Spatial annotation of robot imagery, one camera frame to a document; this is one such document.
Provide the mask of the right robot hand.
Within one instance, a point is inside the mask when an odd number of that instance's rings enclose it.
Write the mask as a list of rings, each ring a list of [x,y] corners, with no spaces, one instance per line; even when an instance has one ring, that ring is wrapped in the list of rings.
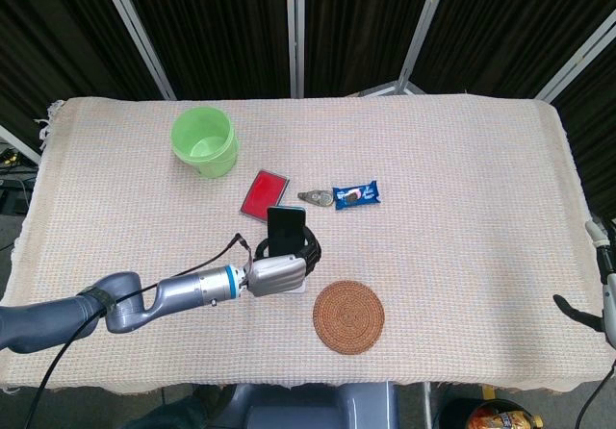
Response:
[[[596,249],[597,265],[603,289],[602,315],[592,315],[573,308],[559,294],[552,299],[557,308],[571,320],[587,326],[598,333],[603,333],[606,342],[615,348],[615,225],[605,221],[606,231],[594,221],[585,222],[585,229]]]

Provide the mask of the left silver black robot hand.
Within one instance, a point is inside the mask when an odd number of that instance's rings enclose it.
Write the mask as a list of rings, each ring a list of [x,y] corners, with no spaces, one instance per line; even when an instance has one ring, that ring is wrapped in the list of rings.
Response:
[[[247,289],[255,297],[300,289],[321,259],[321,246],[313,232],[307,226],[302,232],[305,245],[283,256],[266,257],[269,239],[263,239],[256,248],[256,259],[244,267],[240,288]]]

